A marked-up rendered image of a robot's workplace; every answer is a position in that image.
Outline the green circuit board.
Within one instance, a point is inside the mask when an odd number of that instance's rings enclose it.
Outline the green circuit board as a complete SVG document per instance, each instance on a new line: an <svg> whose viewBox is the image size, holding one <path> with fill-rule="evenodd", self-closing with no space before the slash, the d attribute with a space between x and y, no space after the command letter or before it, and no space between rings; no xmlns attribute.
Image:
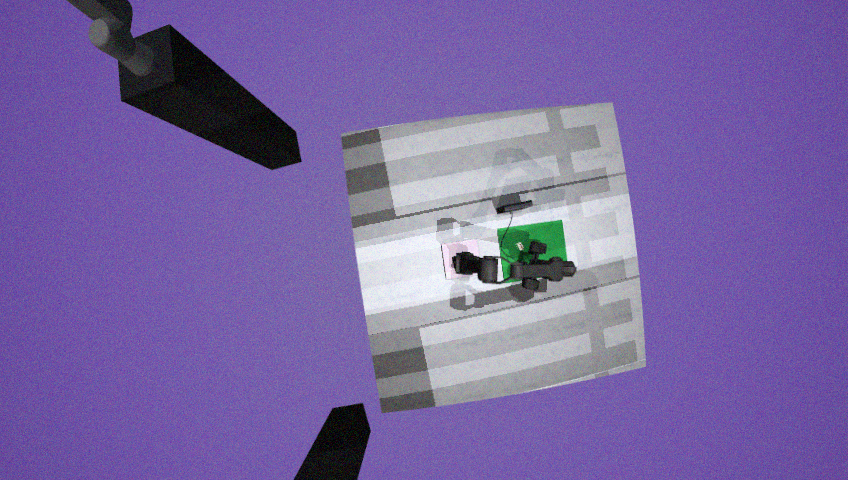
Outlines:
<svg viewBox="0 0 848 480"><path fill-rule="evenodd" d="M519 225L509 228L499 228L497 229L497 235L500 256L510 261L511 263L516 263L517 260L528 262L527 264L530 263L530 259L533 258L533 255L528 254L528 251L532 241L547 244L546 254L539 254L538 260L549 260L550 257L560 256L561 258L563 258L563 261L567 261L567 251L562 220ZM507 256L512 257L516 262L512 258L507 257L502 251ZM506 279L510 277L511 264L507 263L503 259L501 259L501 263L503 277L504 279Z"/></svg>

